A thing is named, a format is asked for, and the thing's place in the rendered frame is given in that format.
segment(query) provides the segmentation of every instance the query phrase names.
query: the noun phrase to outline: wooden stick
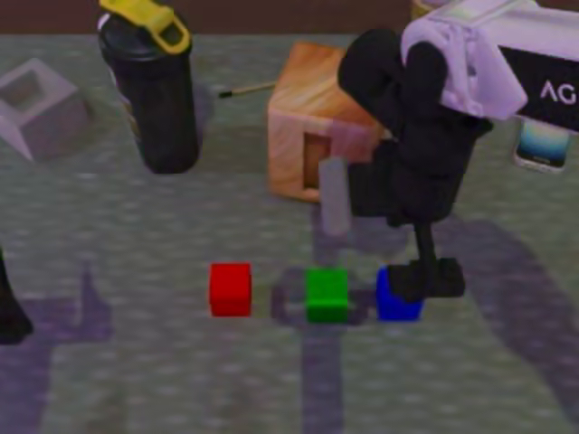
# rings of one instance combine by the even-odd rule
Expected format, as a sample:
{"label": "wooden stick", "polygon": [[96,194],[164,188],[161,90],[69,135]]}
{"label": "wooden stick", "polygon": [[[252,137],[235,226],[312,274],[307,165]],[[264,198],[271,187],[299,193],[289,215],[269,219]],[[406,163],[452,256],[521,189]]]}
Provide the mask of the wooden stick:
{"label": "wooden stick", "polygon": [[247,86],[245,88],[237,88],[232,90],[226,90],[224,92],[219,92],[219,98],[231,98],[238,95],[244,95],[246,93],[257,92],[258,90],[266,90],[274,88],[276,81],[270,81],[268,83],[257,84],[255,86]]}

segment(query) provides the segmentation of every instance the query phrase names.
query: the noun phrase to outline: tabletop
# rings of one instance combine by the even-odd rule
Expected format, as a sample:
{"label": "tabletop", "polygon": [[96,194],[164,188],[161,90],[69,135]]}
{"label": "tabletop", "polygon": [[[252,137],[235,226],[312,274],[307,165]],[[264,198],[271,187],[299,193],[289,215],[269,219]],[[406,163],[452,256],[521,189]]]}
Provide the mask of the tabletop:
{"label": "tabletop", "polygon": [[[2,36],[0,71],[37,57],[81,87],[94,120],[69,156],[32,164],[0,144],[0,240],[37,324],[0,348],[10,434],[568,434],[579,431],[579,148],[560,175],[515,167],[517,122],[476,147],[455,214],[436,226],[467,295],[415,324],[308,325],[305,269],[348,269],[371,297],[411,234],[356,220],[325,237],[316,205],[267,190],[268,92],[297,40],[199,36],[203,155],[185,175],[141,164],[95,38]],[[208,312],[208,267],[252,264],[254,315]]]}

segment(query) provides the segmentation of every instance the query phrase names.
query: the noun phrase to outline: red cube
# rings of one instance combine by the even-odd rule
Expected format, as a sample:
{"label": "red cube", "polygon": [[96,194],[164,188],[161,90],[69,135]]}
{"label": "red cube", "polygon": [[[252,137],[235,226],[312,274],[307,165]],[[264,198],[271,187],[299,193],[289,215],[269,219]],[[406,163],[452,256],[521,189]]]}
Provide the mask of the red cube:
{"label": "red cube", "polygon": [[214,263],[209,272],[212,316],[252,314],[252,266],[249,263]]}

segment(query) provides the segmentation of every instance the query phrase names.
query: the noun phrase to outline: yellow lid handle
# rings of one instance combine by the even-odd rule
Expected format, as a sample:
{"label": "yellow lid handle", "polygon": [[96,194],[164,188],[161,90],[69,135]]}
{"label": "yellow lid handle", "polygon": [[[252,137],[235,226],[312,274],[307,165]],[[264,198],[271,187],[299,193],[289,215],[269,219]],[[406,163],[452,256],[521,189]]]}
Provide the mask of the yellow lid handle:
{"label": "yellow lid handle", "polygon": [[[185,51],[191,42],[189,30],[168,6],[158,5],[151,0],[100,0],[100,7],[122,16],[134,25],[146,28],[153,40],[169,54]],[[181,33],[179,42],[173,44],[161,36],[171,24]]]}

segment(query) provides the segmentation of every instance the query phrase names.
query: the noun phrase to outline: wooden box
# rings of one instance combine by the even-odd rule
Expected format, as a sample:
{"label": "wooden box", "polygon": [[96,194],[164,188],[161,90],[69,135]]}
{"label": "wooden box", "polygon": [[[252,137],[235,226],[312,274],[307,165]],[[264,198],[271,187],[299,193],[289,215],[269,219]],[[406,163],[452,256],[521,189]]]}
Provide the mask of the wooden box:
{"label": "wooden box", "polygon": [[318,202],[318,163],[368,161],[384,129],[337,85],[342,49],[297,42],[268,105],[270,190]]}

